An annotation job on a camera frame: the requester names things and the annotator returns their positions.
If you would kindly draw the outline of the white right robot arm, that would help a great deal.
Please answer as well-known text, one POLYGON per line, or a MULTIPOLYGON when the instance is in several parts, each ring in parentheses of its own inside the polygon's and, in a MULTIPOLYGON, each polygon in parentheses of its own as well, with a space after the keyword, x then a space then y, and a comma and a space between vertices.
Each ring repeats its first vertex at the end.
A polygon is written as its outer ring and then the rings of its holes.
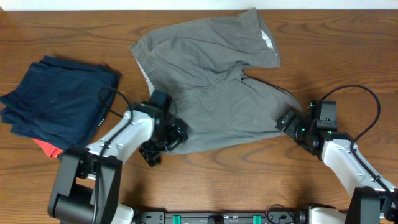
POLYGON ((306 223, 397 223, 397 187, 382 178, 361 155, 353 138, 338 131, 335 108, 312 108, 307 119, 290 110, 276 128, 317 156, 351 196, 349 209, 310 206, 306 223))

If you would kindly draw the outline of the grey shorts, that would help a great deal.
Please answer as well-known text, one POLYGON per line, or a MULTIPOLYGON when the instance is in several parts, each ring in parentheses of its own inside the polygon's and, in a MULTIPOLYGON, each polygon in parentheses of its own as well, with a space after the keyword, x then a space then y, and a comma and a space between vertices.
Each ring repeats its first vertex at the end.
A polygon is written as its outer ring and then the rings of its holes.
POLYGON ((188 139, 174 154, 280 135, 277 120, 301 105, 287 90, 245 75, 277 68, 275 40, 256 9, 156 29, 130 48, 150 90, 168 93, 188 139))

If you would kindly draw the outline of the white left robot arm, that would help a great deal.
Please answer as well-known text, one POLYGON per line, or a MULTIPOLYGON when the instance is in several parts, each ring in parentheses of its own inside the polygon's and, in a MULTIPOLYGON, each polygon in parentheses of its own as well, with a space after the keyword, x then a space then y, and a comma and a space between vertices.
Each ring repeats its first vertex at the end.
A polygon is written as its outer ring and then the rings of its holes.
POLYGON ((119 203, 123 165, 140 151, 150 165, 188 139, 168 105, 140 103, 100 140, 62 154, 47 213, 61 223, 133 223, 133 208, 119 203))

